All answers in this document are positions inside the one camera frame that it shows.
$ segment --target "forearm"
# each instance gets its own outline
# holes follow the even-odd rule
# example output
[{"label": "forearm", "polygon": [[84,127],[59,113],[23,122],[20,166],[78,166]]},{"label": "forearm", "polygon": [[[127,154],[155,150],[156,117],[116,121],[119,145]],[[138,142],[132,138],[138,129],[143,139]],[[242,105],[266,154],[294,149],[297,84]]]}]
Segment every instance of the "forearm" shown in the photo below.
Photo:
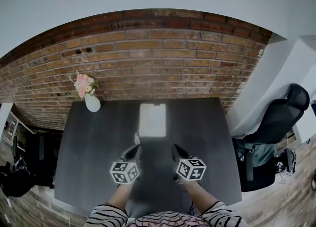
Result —
[{"label": "forearm", "polygon": [[183,184],[201,214],[218,201],[214,196],[206,192],[197,182],[183,180]]},{"label": "forearm", "polygon": [[120,185],[107,204],[124,211],[132,188],[133,185]]}]

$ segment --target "white vase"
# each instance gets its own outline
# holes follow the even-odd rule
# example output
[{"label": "white vase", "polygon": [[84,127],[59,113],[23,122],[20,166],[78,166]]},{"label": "white vase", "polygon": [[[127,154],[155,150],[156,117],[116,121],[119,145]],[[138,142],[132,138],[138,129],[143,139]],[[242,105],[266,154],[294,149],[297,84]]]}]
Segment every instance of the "white vase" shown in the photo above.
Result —
[{"label": "white vase", "polygon": [[99,99],[96,98],[94,95],[86,94],[84,96],[84,100],[85,100],[85,105],[87,106],[88,110],[90,110],[91,112],[97,112],[101,107]]}]

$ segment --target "striped shirt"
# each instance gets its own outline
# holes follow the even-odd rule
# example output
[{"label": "striped shirt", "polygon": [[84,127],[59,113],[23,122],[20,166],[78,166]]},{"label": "striped shirt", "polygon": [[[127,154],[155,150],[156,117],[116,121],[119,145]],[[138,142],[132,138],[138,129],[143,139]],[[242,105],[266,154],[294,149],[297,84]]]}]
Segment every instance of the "striped shirt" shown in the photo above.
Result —
[{"label": "striped shirt", "polygon": [[99,205],[91,212],[84,227],[247,227],[223,202],[216,202],[200,216],[173,211],[158,212],[129,219],[125,211],[110,205]]}]

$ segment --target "dark table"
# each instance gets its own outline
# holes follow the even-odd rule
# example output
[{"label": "dark table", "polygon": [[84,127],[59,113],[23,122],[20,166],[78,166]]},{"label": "dark table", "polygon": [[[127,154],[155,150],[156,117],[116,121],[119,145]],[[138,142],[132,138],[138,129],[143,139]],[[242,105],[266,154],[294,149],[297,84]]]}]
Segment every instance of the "dark table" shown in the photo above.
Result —
[{"label": "dark table", "polygon": [[191,201],[172,180],[174,143],[207,165],[200,184],[208,192],[227,205],[241,201],[234,148],[218,98],[107,101],[96,113],[74,102],[58,156],[55,198],[87,211],[105,203],[117,187],[109,168],[134,145],[140,104],[152,102],[166,104],[166,137],[141,138],[143,175],[133,187],[129,215],[189,211]]}]

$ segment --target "black and white cube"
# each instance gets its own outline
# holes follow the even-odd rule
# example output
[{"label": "black and white cube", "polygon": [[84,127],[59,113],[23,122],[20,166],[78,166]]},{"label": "black and white cube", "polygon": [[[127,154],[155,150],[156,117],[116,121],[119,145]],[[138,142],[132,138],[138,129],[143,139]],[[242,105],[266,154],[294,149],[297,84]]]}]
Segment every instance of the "black and white cube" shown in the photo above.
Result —
[{"label": "black and white cube", "polygon": [[110,173],[117,184],[131,184],[139,176],[135,162],[113,162]]},{"label": "black and white cube", "polygon": [[187,181],[199,181],[206,170],[201,159],[180,159],[176,173]]}]

